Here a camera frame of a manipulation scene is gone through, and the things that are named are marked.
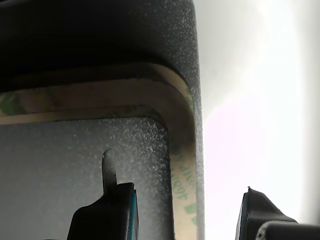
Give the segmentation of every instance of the textured black surface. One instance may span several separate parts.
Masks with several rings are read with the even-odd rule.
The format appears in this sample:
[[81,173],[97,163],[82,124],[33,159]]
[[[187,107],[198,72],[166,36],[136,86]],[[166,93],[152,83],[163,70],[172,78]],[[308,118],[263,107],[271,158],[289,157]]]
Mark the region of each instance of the textured black surface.
[[202,110],[193,1],[8,0],[0,4],[0,52],[0,90],[17,87],[12,75],[69,67],[149,61],[176,70],[194,100],[197,223],[199,239],[204,239]]
[[139,239],[174,239],[167,144],[148,118],[0,126],[0,239],[66,239],[74,212],[103,194],[110,147],[118,183],[137,189]]

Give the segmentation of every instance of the white light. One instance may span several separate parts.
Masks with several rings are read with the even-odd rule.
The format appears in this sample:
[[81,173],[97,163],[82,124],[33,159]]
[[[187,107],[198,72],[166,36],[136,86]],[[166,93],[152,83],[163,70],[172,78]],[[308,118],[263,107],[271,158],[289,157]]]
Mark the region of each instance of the white light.
[[[213,99],[212,108],[204,109],[203,126],[208,240],[234,239],[247,186],[265,193],[289,217],[301,217],[301,63],[293,16],[285,1],[272,1],[268,9],[243,2],[250,2],[253,8],[237,6],[239,11],[253,11],[251,21],[262,23],[259,27],[269,32],[269,37],[258,36],[264,31],[256,36],[251,32],[254,41],[261,41],[255,42],[253,50],[245,44],[245,35],[239,38],[239,48],[248,50],[236,57],[247,65],[240,62],[243,71],[231,75],[238,77],[232,81],[235,87],[222,87],[224,98],[217,101],[203,96],[203,101]],[[209,76],[208,66],[200,67],[206,71],[201,75],[201,87],[208,94],[208,87],[215,85],[207,82],[221,74]]]

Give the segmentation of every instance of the black plastic part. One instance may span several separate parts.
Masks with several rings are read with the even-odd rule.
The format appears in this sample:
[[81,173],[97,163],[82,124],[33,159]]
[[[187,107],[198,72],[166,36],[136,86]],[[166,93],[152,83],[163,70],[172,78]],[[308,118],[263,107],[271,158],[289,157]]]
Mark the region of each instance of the black plastic part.
[[95,203],[73,215],[67,240],[126,240],[133,183],[118,184]]
[[244,194],[241,209],[240,209],[240,216],[238,219],[238,223],[236,226],[236,240],[244,240],[245,239],[245,233],[246,233],[246,221],[247,221],[247,207],[248,207],[248,194]]
[[270,221],[262,225],[256,240],[319,240],[320,226],[284,221]]
[[240,235],[244,235],[244,240],[255,240],[259,228],[269,221],[296,223],[294,219],[284,215],[262,192],[249,188],[243,196],[244,200],[246,198],[245,220],[241,221],[240,226]]
[[199,76],[191,0],[8,0],[0,4],[0,52],[3,91],[43,84],[16,84],[16,75],[120,63]]

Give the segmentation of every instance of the gray textured plastic surface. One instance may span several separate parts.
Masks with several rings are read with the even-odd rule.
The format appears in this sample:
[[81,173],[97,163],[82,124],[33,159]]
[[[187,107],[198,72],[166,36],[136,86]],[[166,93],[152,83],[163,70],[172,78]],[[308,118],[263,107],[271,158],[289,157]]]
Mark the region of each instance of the gray textured plastic surface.
[[[202,110],[193,1],[8,0],[0,7],[0,73],[4,76],[110,62],[145,62],[148,57],[181,74],[194,100],[197,224],[198,237],[204,240]],[[3,87],[7,80],[0,80]]]
[[0,126],[0,239],[66,239],[73,213],[103,193],[112,148],[118,183],[137,189],[140,240],[173,240],[168,133],[149,118]]

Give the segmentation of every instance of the gray plastic panel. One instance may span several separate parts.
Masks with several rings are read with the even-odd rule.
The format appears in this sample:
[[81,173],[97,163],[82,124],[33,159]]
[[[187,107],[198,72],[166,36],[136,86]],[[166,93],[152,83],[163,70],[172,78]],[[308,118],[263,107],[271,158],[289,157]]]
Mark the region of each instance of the gray plastic panel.
[[0,239],[66,239],[73,213],[103,193],[107,148],[118,183],[135,183],[139,239],[173,240],[168,134],[149,118],[1,125]]

